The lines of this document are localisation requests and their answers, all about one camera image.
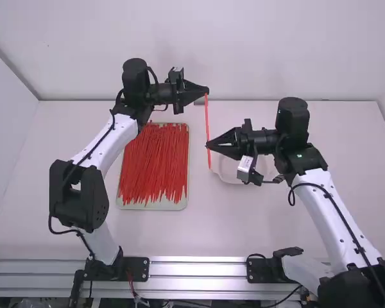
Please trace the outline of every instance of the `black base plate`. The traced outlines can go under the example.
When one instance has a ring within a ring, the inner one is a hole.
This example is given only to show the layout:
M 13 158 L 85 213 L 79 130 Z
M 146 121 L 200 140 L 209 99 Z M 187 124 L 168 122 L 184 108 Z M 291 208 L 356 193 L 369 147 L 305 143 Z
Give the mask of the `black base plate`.
M 147 257 L 123 257 L 120 248 L 112 265 L 87 259 L 83 279 L 86 281 L 129 281 L 146 282 L 149 277 L 150 260 Z
M 273 259 L 249 258 L 246 261 L 246 279 L 251 284 L 282 282 L 278 278 L 279 269 Z

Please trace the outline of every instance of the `white tabletop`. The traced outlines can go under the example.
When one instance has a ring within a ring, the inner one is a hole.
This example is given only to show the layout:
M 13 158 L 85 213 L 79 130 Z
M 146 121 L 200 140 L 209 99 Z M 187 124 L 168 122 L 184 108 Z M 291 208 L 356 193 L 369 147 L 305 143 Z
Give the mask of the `white tabletop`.
M 74 235 L 47 229 L 51 163 L 68 160 L 108 119 L 109 101 L 41 102 L 0 209 L 0 257 L 84 258 Z M 385 123 L 376 102 L 311 101 L 310 142 L 329 165 L 343 201 L 385 257 Z M 211 101 L 216 137 L 245 117 L 254 129 L 273 128 L 276 101 Z M 302 202 L 287 204 L 288 187 L 231 185 L 208 170 L 203 106 L 185 113 L 154 112 L 157 122 L 185 122 L 191 131 L 189 201 L 181 211 L 119 210 L 115 205 L 122 155 L 105 183 L 107 221 L 128 255 L 245 256 L 300 246 L 325 259 L 325 248 Z M 273 160 L 268 158 L 270 174 Z M 65 227 L 54 219 L 53 228 Z

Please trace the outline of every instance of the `red straw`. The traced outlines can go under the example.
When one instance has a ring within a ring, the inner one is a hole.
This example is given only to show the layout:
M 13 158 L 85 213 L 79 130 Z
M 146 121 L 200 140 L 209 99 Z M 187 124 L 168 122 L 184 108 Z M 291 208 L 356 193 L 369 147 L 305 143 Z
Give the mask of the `red straw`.
M 210 127 L 208 122 L 208 95 L 205 93 L 205 133 L 207 134 L 207 141 L 210 141 Z M 211 152 L 207 148 L 208 168 L 211 169 Z
M 188 142 L 186 124 L 148 123 L 124 152 L 118 188 L 123 205 L 186 198 Z

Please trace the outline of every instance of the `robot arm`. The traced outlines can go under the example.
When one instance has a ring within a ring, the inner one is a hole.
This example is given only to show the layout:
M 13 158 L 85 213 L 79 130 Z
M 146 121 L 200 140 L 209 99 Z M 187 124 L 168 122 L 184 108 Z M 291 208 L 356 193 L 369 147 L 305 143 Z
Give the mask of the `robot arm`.
M 385 261 L 339 197 L 321 153 L 307 142 L 308 125 L 307 103 L 284 98 L 278 104 L 274 130 L 254 131 L 251 120 L 245 119 L 242 127 L 207 142 L 207 147 L 240 160 L 237 177 L 258 186 L 271 182 L 256 172 L 257 156 L 273 155 L 281 176 L 272 182 L 285 178 L 291 188 L 290 205 L 295 204 L 295 193 L 307 207 L 328 252 L 330 267 L 303 256 L 300 248 L 288 249 L 289 255 L 274 253 L 274 262 L 279 259 L 286 278 L 318 295 L 323 307 L 383 307 Z
M 149 72 L 154 84 L 150 84 Z M 50 231 L 60 234 L 51 228 L 51 218 L 58 218 L 79 232 L 93 258 L 105 266 L 112 266 L 120 252 L 105 223 L 109 204 L 103 179 L 110 166 L 143 129 L 155 106 L 172 105 L 179 114 L 209 93 L 208 87 L 185 80 L 182 68 L 173 67 L 168 79 L 158 83 L 152 69 L 138 58 L 123 64 L 122 81 L 110 118 L 94 140 L 71 160 L 56 160 L 50 167 Z

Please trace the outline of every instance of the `black cable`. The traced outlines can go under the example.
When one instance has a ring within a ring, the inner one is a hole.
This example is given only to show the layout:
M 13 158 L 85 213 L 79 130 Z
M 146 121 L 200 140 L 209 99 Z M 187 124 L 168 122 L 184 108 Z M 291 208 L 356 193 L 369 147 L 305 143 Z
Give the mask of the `black cable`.
M 180 302 L 180 303 L 185 303 L 185 304 L 190 304 L 190 305 L 195 305 L 195 306 L 200 306 L 200 307 L 205 307 L 205 308 L 211 308 L 211 305 L 194 303 L 194 302 L 190 302 L 189 300 L 174 300 L 174 302 Z
M 160 101 L 160 91 L 158 90 L 159 83 L 158 83 L 157 75 L 154 73 L 151 66 L 147 66 L 147 70 L 151 73 L 151 75 L 153 75 L 154 83 L 155 83 L 155 92 L 157 93 L 158 101 Z M 168 103 L 166 103 L 166 107 L 164 109 L 154 109 L 153 111 L 166 111 L 167 109 L 168 109 Z
M 280 158 L 283 158 L 284 156 L 283 156 L 283 154 L 282 154 L 282 152 L 281 152 L 281 143 L 282 143 L 282 141 L 284 140 L 284 138 L 286 138 L 288 135 L 286 134 L 286 133 L 283 133 L 283 134 L 281 134 L 281 136 L 279 137 L 279 139 L 278 139 L 278 141 L 277 141 L 277 143 L 276 143 L 276 145 L 275 145 L 275 153 L 277 154 L 277 156 L 278 157 L 280 157 Z
M 275 306 L 278 306 L 279 304 L 285 302 L 288 298 L 290 298 L 292 295 L 294 295 L 295 292 L 297 292 L 302 286 L 299 285 L 298 287 L 296 287 L 295 289 L 292 290 L 291 293 L 289 293 L 287 296 L 285 296 L 283 299 L 277 301 L 275 304 L 273 305 L 268 305 L 268 306 L 260 306 L 260 308 L 272 308 L 272 307 L 275 307 Z
M 49 227 L 50 232 L 54 235 L 75 233 L 83 241 L 84 246 L 89 251 L 90 256 L 93 258 L 93 260 L 96 260 L 96 255 L 94 254 L 94 252 L 90 248 L 88 242 L 85 240 L 84 235 L 79 230 L 70 229 L 70 230 L 65 230 L 65 231 L 54 231 L 53 227 L 51 226 L 51 215 L 49 215 L 48 227 Z
M 324 192 L 324 195 L 323 195 L 324 198 L 329 199 L 331 201 L 332 205 L 334 206 L 335 210 L 337 211 L 338 215 L 340 216 L 342 222 L 344 223 L 346 229 L 348 230 L 348 233 L 351 235 L 353 242 L 357 246 L 358 252 L 362 255 L 362 258 L 364 259 L 368 269 L 370 270 L 373 278 L 375 279 L 375 283 L 377 284 L 377 286 L 379 288 L 379 291 L 381 292 L 381 295 L 382 295 L 382 297 L 384 298 L 384 301 L 385 301 L 385 289 L 382 286 L 381 281 L 379 280 L 379 277 L 376 274 L 375 270 L 372 268 L 371 262 L 369 261 L 368 257 L 365 254 L 365 249 L 359 243 L 358 238 L 355 236 L 354 231 L 352 231 L 350 225 L 348 224 L 347 220 L 345 219 L 344 215 L 342 214 L 341 210 L 339 209 L 338 205 L 336 204 L 336 202 L 333 199 L 333 197 L 331 196 L 331 194 L 325 188 L 323 188 L 322 186 L 320 186 L 318 184 L 315 184 L 315 183 L 299 183 L 299 184 L 296 184 L 295 186 L 292 186 L 290 191 L 289 191 L 289 193 L 288 193 L 288 203 L 292 207 L 295 205 L 294 189 L 296 189 L 297 187 L 300 187 L 300 186 L 312 186 L 312 187 L 318 188 L 318 189 L 320 189 L 321 191 Z
M 115 117 L 115 115 L 113 114 L 113 111 L 112 111 L 111 109 L 110 109 L 110 113 L 111 113 L 111 116 L 112 116 L 112 118 L 113 118 L 113 119 L 112 119 L 113 121 L 112 121 L 110 127 L 109 127 L 108 130 L 104 133 L 104 135 L 97 141 L 97 143 L 92 147 L 92 149 L 91 149 L 89 152 L 87 152 L 87 154 L 84 155 L 83 158 L 80 159 L 80 160 L 78 161 L 78 163 L 75 164 L 74 167 L 70 170 L 70 172 L 68 173 L 68 175 L 66 176 L 66 178 L 65 178 L 64 181 L 63 181 L 62 187 L 64 187 L 64 186 L 66 185 L 66 183 L 69 181 L 71 175 L 73 175 L 73 173 L 76 171 L 76 169 L 78 168 L 78 166 L 79 166 L 84 160 L 86 160 L 86 159 L 88 159 L 88 158 L 91 158 L 92 153 L 96 150 L 96 148 L 100 145 L 100 143 L 103 142 L 104 138 L 107 137 L 107 135 L 108 135 L 112 130 L 115 130 L 114 125 L 115 125 L 115 123 L 116 123 L 116 122 L 115 122 L 115 121 L 116 121 L 116 117 Z
M 89 293 L 89 298 L 91 298 L 92 295 L 92 280 L 90 280 L 90 293 Z
M 260 257 L 260 258 L 263 258 L 263 259 L 267 259 L 267 258 L 265 257 L 265 255 L 261 255 L 260 253 L 251 253 L 249 256 L 247 256 L 246 260 L 248 261 L 248 259 L 249 259 L 250 257 Z

